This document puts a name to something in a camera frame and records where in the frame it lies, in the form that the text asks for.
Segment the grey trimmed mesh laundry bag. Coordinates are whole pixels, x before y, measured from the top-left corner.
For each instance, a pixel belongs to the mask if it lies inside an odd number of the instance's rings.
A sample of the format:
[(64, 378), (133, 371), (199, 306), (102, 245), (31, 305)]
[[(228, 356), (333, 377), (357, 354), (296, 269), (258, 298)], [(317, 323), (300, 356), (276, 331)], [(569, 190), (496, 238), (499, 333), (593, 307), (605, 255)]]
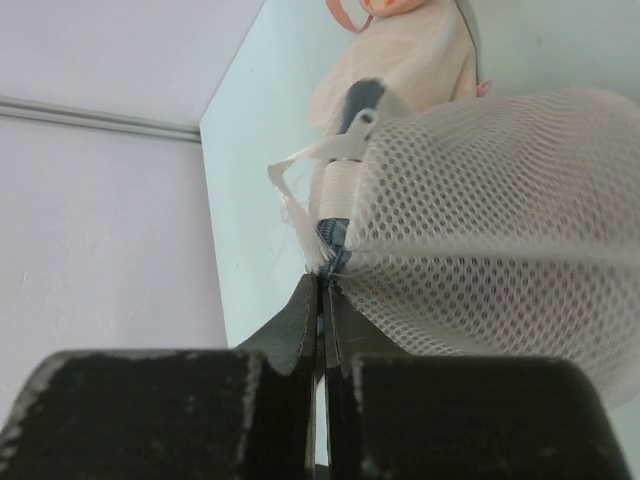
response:
[(576, 363), (639, 394), (639, 109), (601, 90), (390, 91), (268, 169), (307, 269), (415, 355)]

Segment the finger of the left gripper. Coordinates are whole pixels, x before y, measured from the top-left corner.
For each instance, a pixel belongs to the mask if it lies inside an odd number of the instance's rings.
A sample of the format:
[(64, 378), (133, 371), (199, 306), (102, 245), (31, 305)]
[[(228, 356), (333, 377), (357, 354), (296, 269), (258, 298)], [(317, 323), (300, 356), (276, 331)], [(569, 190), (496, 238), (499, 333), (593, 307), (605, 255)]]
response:
[(375, 110), (385, 91), (384, 84), (376, 78), (361, 79), (353, 83), (344, 98), (338, 133), (346, 133), (361, 110)]

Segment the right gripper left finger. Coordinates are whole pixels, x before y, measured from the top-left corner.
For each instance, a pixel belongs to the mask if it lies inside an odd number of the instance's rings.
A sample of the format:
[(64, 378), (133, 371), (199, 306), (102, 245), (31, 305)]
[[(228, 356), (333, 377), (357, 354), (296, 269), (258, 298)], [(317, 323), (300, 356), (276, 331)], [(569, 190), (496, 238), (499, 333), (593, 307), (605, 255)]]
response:
[(227, 350), (67, 350), (1, 430), (5, 479), (311, 479), (318, 286)]

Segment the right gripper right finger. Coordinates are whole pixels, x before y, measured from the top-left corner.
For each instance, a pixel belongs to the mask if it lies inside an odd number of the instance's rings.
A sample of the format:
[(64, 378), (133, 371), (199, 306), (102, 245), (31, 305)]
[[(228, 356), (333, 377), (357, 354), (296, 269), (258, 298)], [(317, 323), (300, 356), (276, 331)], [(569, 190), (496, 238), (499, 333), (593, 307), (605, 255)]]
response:
[(558, 358), (413, 356), (322, 291), (332, 479), (627, 479), (598, 393)]

